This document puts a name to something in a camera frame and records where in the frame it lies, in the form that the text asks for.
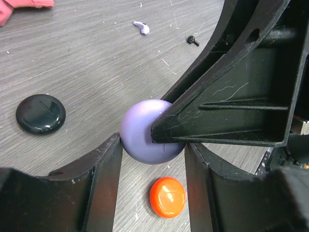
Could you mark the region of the orange earbud case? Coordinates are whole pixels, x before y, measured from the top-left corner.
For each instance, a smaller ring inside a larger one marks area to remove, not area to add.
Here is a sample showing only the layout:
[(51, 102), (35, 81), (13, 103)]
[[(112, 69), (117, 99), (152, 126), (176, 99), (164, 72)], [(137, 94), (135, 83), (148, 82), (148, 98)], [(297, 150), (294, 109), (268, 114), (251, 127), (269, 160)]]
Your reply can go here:
[(162, 218), (178, 216), (185, 206), (183, 185), (173, 177), (162, 177), (150, 188), (149, 201), (153, 211)]

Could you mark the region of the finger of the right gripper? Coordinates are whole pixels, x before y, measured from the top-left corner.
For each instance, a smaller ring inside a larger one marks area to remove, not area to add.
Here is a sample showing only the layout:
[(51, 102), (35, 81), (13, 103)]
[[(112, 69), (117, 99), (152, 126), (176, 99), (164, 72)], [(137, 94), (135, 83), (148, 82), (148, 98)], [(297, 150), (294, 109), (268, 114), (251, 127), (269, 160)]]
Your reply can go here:
[(217, 26), (205, 48), (162, 99), (175, 102), (236, 44), (239, 37), (243, 37), (245, 45), (258, 46), (264, 42), (289, 3), (288, 0), (224, 1)]

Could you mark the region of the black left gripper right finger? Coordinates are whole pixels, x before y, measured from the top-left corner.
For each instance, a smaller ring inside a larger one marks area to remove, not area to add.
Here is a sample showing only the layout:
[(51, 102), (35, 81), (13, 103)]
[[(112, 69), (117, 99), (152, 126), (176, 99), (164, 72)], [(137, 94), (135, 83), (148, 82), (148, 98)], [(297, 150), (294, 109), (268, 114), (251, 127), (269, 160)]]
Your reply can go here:
[(184, 154), (191, 231), (308, 231), (308, 170), (253, 175), (196, 143)]

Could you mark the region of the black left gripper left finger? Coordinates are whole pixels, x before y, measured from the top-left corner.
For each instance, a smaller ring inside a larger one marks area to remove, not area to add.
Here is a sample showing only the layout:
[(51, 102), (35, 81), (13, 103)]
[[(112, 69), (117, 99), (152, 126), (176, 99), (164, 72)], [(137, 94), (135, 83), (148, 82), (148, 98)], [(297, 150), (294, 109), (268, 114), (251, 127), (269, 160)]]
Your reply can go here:
[(48, 176), (1, 168), (1, 231), (112, 231), (122, 154), (120, 136), (115, 133)]

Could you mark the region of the lilac earbud case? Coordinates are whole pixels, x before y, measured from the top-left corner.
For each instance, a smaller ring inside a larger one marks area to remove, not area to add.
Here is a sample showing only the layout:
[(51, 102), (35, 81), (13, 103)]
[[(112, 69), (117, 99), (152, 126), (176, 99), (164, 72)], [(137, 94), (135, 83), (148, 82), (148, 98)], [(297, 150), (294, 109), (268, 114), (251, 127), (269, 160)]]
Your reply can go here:
[(151, 125), (171, 106), (168, 101), (150, 99), (133, 105), (123, 116), (120, 139), (125, 151), (135, 160), (155, 165), (177, 157), (183, 143), (156, 144), (151, 138)]

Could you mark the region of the lilac earbud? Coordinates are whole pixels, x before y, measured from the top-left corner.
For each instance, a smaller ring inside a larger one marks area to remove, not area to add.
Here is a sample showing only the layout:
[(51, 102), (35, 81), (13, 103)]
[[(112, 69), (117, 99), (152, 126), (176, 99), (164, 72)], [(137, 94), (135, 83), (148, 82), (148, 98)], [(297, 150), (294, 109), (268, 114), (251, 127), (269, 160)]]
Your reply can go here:
[(147, 24), (139, 21), (133, 21), (133, 25), (140, 28), (141, 35), (148, 35), (150, 32), (150, 28)]

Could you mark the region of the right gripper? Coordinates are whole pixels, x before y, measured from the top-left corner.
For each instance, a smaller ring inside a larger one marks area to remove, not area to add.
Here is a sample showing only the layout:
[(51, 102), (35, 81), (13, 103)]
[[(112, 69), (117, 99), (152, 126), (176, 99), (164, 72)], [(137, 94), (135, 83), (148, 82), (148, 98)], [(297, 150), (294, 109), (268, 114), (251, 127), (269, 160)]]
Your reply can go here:
[(265, 171), (309, 167), (309, 2), (242, 33), (153, 124), (156, 143), (271, 146)]

